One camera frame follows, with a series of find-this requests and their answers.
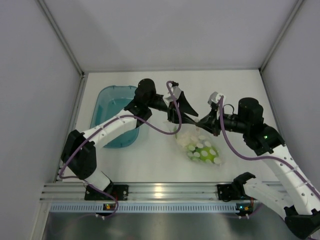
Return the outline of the clear zip top bag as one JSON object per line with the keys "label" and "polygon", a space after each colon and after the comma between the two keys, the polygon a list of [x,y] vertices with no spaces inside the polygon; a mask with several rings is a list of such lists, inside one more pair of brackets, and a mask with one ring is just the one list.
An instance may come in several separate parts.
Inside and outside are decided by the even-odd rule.
{"label": "clear zip top bag", "polygon": [[174,146],[185,159],[219,167],[225,163],[218,146],[203,129],[186,123],[178,130],[179,125],[169,121],[165,122],[165,126],[170,133],[175,133],[172,136]]}

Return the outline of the fake cauliflower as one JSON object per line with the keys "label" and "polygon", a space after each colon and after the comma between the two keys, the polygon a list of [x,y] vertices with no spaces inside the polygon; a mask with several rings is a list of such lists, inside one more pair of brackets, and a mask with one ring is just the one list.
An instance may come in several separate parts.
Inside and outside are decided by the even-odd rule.
{"label": "fake cauliflower", "polygon": [[194,151],[198,143],[198,135],[190,130],[178,132],[175,134],[175,141],[182,150]]}

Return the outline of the green fake fruit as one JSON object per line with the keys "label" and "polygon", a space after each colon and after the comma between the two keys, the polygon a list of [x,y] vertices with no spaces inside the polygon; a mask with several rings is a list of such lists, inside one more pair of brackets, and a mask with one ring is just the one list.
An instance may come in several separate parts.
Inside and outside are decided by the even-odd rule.
{"label": "green fake fruit", "polygon": [[195,150],[187,150],[186,154],[188,158],[194,162],[203,162],[215,165],[220,165],[222,163],[218,151],[208,141],[205,143],[198,142]]}

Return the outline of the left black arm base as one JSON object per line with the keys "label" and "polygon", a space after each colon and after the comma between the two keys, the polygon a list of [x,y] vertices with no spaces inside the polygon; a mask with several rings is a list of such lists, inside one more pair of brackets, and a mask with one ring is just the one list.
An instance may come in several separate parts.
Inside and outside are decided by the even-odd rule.
{"label": "left black arm base", "polygon": [[[126,201],[129,194],[129,186],[126,184],[116,184],[105,190],[106,193],[114,197],[117,201]],[[86,201],[111,201],[112,199],[105,194],[94,190],[91,186],[86,186],[84,199]]]}

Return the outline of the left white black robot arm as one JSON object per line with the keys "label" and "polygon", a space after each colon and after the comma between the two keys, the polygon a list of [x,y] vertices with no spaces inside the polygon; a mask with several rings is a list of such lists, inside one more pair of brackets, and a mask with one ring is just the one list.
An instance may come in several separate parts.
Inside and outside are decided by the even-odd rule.
{"label": "left white black robot arm", "polygon": [[113,182],[97,166],[98,150],[143,124],[149,126],[148,119],[153,109],[165,112],[167,120],[177,125],[172,135],[178,133],[183,124],[195,123],[192,117],[198,117],[198,113],[187,101],[179,84],[168,81],[166,86],[168,93],[158,94],[152,79],[142,79],[135,89],[133,99],[115,116],[83,132],[76,129],[71,131],[60,157],[64,165],[59,177],[64,179],[63,173],[69,168],[74,178],[90,185],[102,200],[109,199],[113,194]]}

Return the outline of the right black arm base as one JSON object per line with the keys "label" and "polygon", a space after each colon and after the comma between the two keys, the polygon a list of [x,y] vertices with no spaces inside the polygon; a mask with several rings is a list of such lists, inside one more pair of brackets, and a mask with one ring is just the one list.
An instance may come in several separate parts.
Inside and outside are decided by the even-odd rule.
{"label": "right black arm base", "polygon": [[241,189],[235,184],[218,184],[217,185],[218,199],[224,202],[244,199],[245,196]]}

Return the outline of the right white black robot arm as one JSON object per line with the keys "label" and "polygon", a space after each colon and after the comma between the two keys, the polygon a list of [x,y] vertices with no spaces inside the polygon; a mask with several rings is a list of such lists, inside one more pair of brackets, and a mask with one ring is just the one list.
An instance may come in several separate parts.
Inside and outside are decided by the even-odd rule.
{"label": "right white black robot arm", "polygon": [[[235,196],[252,197],[277,213],[299,239],[307,239],[320,229],[320,192],[306,177],[291,156],[279,132],[264,122],[259,101],[245,97],[238,102],[236,114],[224,112],[224,95],[214,92],[208,100],[211,111],[196,123],[214,136],[222,134],[231,151],[246,161],[263,161],[286,190],[283,195],[246,172],[233,182]],[[240,154],[230,143],[226,132],[242,134],[255,157]]]}

